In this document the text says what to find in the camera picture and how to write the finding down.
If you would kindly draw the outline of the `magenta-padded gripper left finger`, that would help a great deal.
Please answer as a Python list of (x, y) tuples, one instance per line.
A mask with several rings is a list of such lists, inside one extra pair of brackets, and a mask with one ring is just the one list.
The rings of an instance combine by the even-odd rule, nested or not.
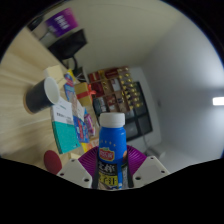
[(84, 188), (97, 188), (98, 148), (92, 148), (78, 159), (70, 159), (57, 175)]

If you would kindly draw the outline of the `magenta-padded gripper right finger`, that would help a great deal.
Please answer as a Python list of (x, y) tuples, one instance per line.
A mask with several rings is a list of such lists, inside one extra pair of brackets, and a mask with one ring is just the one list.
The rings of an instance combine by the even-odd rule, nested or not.
[(155, 156), (146, 156), (134, 147), (127, 147), (128, 187), (140, 188), (157, 181), (170, 172)]

